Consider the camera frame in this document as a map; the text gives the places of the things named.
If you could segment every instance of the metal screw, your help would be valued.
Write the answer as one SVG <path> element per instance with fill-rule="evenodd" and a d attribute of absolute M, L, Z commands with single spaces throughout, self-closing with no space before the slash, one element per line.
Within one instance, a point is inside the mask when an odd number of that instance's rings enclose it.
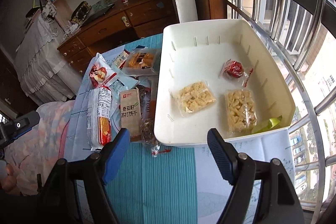
<path fill-rule="evenodd" d="M 57 161 L 57 164 L 58 164 L 58 165 L 63 165 L 63 164 L 65 164 L 65 159 L 59 159 L 59 160 Z"/>
<path fill-rule="evenodd" d="M 242 160 L 246 160 L 247 159 L 247 154 L 246 153 L 239 153 L 238 157 Z"/>
<path fill-rule="evenodd" d="M 279 161 L 278 159 L 272 159 L 272 163 L 274 163 L 275 165 L 280 165 L 281 161 Z"/>
<path fill-rule="evenodd" d="M 97 152 L 92 153 L 92 154 L 90 155 L 90 158 L 92 158 L 93 160 L 97 160 L 97 159 L 99 159 L 99 157 L 100 157 L 100 154 L 97 153 Z"/>

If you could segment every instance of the wooden drawer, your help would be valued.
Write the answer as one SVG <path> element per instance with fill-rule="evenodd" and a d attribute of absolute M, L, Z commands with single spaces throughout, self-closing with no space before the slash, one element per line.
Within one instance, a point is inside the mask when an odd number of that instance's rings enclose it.
<path fill-rule="evenodd" d="M 150 37 L 158 33 L 162 33 L 163 29 L 169 25 L 178 23 L 176 16 L 164 17 L 158 20 L 147 22 L 145 24 L 134 27 L 139 38 Z"/>
<path fill-rule="evenodd" d="M 65 42 L 58 47 L 61 54 L 64 55 L 65 59 L 69 59 L 74 54 L 78 53 L 85 48 L 85 45 L 78 39 L 78 37 L 71 38 L 69 41 Z"/>
<path fill-rule="evenodd" d="M 133 26 L 175 14 L 171 0 L 152 0 L 127 9 L 126 13 Z"/>
<path fill-rule="evenodd" d="M 123 16 L 126 16 L 124 12 L 113 15 L 80 33 L 78 37 L 85 46 L 90 46 L 93 43 L 112 35 L 113 33 L 130 27 L 129 20 L 127 18 L 126 22 L 122 21 L 121 18 Z"/>
<path fill-rule="evenodd" d="M 85 48 L 80 52 L 76 53 L 73 57 L 69 58 L 70 65 L 77 70 L 79 73 L 85 73 L 87 66 L 92 59 L 91 52 L 89 49 Z"/>

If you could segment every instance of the table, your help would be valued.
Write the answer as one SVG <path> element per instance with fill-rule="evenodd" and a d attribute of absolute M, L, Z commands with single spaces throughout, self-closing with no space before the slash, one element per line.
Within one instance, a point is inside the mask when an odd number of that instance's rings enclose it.
<path fill-rule="evenodd" d="M 143 38 L 103 53 L 108 64 L 125 48 L 138 45 L 160 48 L 162 34 Z M 87 97 L 91 87 L 85 72 L 71 119 L 64 151 L 69 161 L 82 160 L 90 153 L 86 139 Z M 295 179 L 293 155 L 287 130 L 248 141 L 233 143 L 238 152 L 255 160 L 276 157 L 284 164 L 292 182 Z M 84 185 L 79 182 L 79 197 L 84 217 L 90 220 Z M 245 223 L 255 213 L 260 181 L 256 181 Z M 173 147 L 170 153 L 156 158 L 141 143 L 131 143 L 116 178 L 106 186 L 106 193 L 120 223 L 212 224 L 218 220 L 230 195 L 231 186 L 224 181 L 207 146 Z"/>

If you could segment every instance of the white cloth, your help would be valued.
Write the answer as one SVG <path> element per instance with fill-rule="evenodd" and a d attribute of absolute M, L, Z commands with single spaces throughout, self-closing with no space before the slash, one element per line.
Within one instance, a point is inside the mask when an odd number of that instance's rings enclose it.
<path fill-rule="evenodd" d="M 80 75 L 57 50 L 63 36 L 56 21 L 46 22 L 39 15 L 14 60 L 21 88 L 38 105 L 65 101 L 76 95 L 80 87 Z"/>

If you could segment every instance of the green object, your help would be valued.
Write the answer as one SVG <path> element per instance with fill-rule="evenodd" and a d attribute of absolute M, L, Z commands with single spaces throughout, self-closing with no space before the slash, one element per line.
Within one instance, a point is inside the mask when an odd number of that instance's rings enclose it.
<path fill-rule="evenodd" d="M 273 129 L 274 127 L 276 127 L 278 124 L 280 124 L 281 120 L 282 120 L 282 116 L 279 116 L 278 118 L 271 118 L 266 121 L 262 121 L 261 123 L 257 124 L 252 129 L 252 134 L 269 131 Z"/>

